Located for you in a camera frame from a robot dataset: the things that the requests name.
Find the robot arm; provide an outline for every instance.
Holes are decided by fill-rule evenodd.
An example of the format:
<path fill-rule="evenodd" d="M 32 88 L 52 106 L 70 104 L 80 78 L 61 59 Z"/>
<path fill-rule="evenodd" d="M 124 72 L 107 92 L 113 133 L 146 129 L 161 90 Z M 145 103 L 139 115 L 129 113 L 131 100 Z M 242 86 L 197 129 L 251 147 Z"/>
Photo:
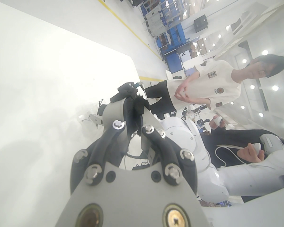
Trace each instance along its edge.
<path fill-rule="evenodd" d="M 265 153 L 269 155 L 263 162 L 216 169 L 191 120 L 171 117 L 162 125 L 167 136 L 194 154 L 198 195 L 204 201 L 218 203 L 227 200 L 229 195 L 262 196 L 284 188 L 284 145 L 277 136 L 261 136 Z"/>

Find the yellow floor line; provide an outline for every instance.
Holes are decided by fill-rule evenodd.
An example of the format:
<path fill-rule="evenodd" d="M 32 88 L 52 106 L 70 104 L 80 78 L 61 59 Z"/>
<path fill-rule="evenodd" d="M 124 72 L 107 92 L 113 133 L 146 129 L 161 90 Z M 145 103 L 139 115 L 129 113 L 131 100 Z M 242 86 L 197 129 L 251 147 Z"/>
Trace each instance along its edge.
<path fill-rule="evenodd" d="M 142 39 L 141 39 L 140 37 L 138 37 L 138 35 L 137 35 L 134 31 L 132 31 L 132 29 L 131 29 L 119 16 L 117 16 L 117 14 L 116 14 L 114 11 L 112 11 L 112 10 L 105 4 L 104 1 L 102 1 L 102 0 L 98 0 L 98 1 L 99 1 L 109 12 L 111 12 L 111 13 L 114 15 L 114 17 L 116 17 L 125 27 L 127 27 L 128 30 L 134 34 L 135 37 L 137 37 L 146 47 L 148 47 L 150 51 L 152 51 L 160 60 L 162 59 L 162 58 L 161 58 L 158 54 L 156 54 L 144 41 L 142 41 Z"/>
<path fill-rule="evenodd" d="M 147 81 L 158 81 L 161 82 L 163 80 L 156 79 L 156 78 L 149 78 L 149 77 L 144 77 L 144 76 L 139 76 L 140 80 L 147 80 Z"/>

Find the white controller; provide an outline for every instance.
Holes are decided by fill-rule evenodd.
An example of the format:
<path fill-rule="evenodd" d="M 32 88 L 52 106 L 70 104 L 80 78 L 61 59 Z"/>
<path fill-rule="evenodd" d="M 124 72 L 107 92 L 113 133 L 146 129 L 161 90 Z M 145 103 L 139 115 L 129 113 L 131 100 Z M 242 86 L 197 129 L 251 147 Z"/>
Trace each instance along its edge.
<path fill-rule="evenodd" d="M 213 121 L 214 121 L 214 123 L 219 127 L 220 124 L 221 124 L 221 121 L 222 121 L 222 117 L 219 116 L 219 117 L 213 119 Z"/>
<path fill-rule="evenodd" d="M 261 144 L 260 143 L 254 143 L 252 144 L 253 147 L 255 148 L 256 152 L 257 152 L 257 155 L 259 155 L 259 152 L 261 150 Z"/>

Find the white t-shirt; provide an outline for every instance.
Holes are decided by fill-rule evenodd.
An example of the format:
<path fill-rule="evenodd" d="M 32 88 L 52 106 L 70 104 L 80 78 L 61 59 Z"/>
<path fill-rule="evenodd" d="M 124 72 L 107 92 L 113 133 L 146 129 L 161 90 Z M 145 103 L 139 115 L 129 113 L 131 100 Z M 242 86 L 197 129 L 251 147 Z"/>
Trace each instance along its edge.
<path fill-rule="evenodd" d="M 241 84 L 231 78 L 234 68 L 226 61 L 204 62 L 195 66 L 200 77 L 189 82 L 186 94 L 190 98 L 209 98 L 211 109 L 225 105 L 241 94 Z M 167 89 L 173 106 L 176 110 L 183 109 L 190 104 L 178 100 L 174 95 L 176 89 L 184 81 L 168 80 Z"/>

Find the man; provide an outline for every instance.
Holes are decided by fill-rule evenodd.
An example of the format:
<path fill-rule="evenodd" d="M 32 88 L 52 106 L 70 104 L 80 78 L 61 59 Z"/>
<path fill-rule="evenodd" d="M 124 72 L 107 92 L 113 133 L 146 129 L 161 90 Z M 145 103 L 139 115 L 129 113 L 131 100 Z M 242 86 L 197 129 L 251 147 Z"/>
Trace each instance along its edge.
<path fill-rule="evenodd" d="M 159 119 L 191 104 L 206 104 L 210 110 L 225 105 L 240 96 L 243 80 L 268 78 L 281 72 L 284 57 L 262 55 L 240 70 L 226 61 L 205 61 L 194 68 L 195 72 L 184 80 L 166 80 L 145 89 L 148 98 L 162 98 L 151 105 L 151 112 Z"/>
<path fill-rule="evenodd" d="M 213 120 L 209 123 L 211 127 L 211 134 L 205 135 L 201 134 L 204 146 L 209 152 L 211 157 L 211 163 L 219 168 L 224 165 L 224 163 L 219 160 L 215 154 L 215 150 L 218 145 L 230 145 L 241 147 L 243 149 L 232 148 L 230 149 L 242 159 L 243 162 L 259 163 L 265 158 L 264 147 L 261 144 L 261 150 L 257 155 L 256 150 L 251 145 L 253 143 L 261 143 L 260 136 L 265 133 L 274 133 L 264 130 L 264 129 L 249 129 L 249 130 L 226 130 L 225 121 L 222 120 L 220 126 L 218 127 Z M 242 163 L 226 148 L 219 148 L 217 150 L 217 155 L 219 158 L 225 161 L 227 166 L 241 165 Z"/>

